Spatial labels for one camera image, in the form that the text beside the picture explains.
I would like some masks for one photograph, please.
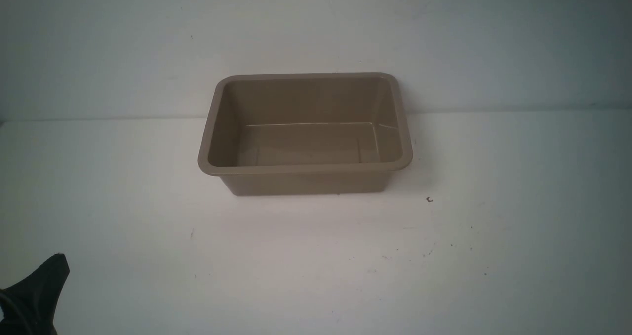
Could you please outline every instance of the white wall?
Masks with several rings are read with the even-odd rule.
[[[413,112],[630,107],[627,2],[2,0],[0,120],[204,116],[228,75],[376,70]]]

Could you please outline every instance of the white surface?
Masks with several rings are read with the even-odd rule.
[[[340,196],[232,196],[203,124],[5,124],[0,286],[65,252],[66,335],[632,332],[631,111],[411,116]]]
[[[202,117],[233,74],[384,71],[409,112],[632,107],[630,0],[0,0],[0,120]]]

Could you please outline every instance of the black plastic part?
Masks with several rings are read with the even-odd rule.
[[[54,254],[29,277],[0,289],[0,335],[57,335],[52,319],[69,273],[66,256]]]

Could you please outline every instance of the rectangular container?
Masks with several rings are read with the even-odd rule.
[[[232,76],[215,89],[199,168],[235,195],[383,191],[413,158],[383,73]]]

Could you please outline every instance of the tan plastic tray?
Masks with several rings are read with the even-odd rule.
[[[235,195],[383,191],[413,150],[384,73],[232,76],[217,84],[199,168]]]

